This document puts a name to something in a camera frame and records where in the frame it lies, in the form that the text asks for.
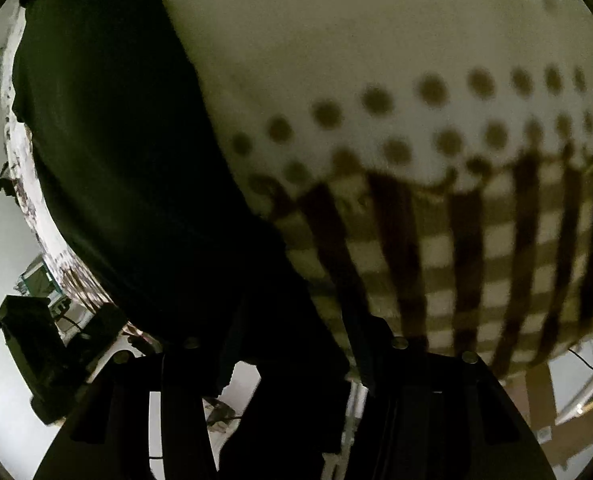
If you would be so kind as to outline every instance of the screw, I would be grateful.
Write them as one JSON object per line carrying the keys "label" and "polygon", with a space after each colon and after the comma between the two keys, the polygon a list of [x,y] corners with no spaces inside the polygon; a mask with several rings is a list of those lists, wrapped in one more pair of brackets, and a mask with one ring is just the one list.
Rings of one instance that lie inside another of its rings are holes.
{"label": "screw", "polygon": [[129,360],[131,360],[131,358],[132,358],[132,352],[129,350],[120,350],[112,356],[112,360],[117,365],[123,365],[123,364],[127,363]]}
{"label": "screw", "polygon": [[463,354],[461,354],[461,358],[469,365],[473,365],[479,360],[479,356],[474,352],[470,352],[469,350],[463,352]]}
{"label": "screw", "polygon": [[198,337],[189,337],[183,342],[183,348],[188,350],[192,350],[201,346],[201,341],[198,340]]}
{"label": "screw", "polygon": [[405,350],[408,348],[408,340],[401,336],[393,337],[392,348],[396,348],[397,350]]}

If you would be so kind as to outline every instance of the plaid pattern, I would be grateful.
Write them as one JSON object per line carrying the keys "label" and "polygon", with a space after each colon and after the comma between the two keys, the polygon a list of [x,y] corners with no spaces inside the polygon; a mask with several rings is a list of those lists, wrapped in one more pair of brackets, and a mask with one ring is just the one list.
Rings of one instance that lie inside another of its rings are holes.
{"label": "plaid pattern", "polygon": [[499,377],[593,333],[593,160],[579,171],[525,155],[482,189],[444,196],[361,171],[283,211],[288,257],[350,357],[352,295],[395,335],[475,350]]}

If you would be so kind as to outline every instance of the polka dot fabric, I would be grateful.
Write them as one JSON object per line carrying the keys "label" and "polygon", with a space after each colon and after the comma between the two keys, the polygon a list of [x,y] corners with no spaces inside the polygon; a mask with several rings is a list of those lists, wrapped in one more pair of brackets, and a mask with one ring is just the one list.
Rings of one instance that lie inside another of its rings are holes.
{"label": "polka dot fabric", "polygon": [[498,376],[593,331],[582,0],[164,3],[235,181],[349,354],[350,274],[395,335]]}

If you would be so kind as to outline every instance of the bolt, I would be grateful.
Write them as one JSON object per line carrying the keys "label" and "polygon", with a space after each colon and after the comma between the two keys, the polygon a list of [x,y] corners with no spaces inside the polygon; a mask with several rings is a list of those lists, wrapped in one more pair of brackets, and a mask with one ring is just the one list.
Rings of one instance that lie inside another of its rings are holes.
{"label": "bolt", "polygon": [[461,358],[465,363],[468,363],[469,365],[473,365],[479,360],[479,356],[474,352],[470,352],[469,350],[463,352],[461,354]]}
{"label": "bolt", "polygon": [[112,356],[112,360],[117,365],[123,365],[123,364],[127,363],[129,360],[131,360],[131,358],[132,358],[132,352],[129,350],[120,350]]}
{"label": "bolt", "polygon": [[183,348],[188,350],[192,350],[201,346],[201,341],[198,340],[198,337],[189,337],[183,342]]}
{"label": "bolt", "polygon": [[405,350],[408,348],[408,340],[401,336],[393,337],[392,348],[396,348],[397,350]]}

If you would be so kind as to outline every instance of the dark green fabric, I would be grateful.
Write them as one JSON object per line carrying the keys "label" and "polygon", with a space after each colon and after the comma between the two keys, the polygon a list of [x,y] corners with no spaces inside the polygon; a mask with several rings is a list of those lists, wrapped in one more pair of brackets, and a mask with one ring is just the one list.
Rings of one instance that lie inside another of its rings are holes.
{"label": "dark green fabric", "polygon": [[214,140],[161,0],[29,0],[14,112],[65,240],[143,330],[339,374],[347,361]]}

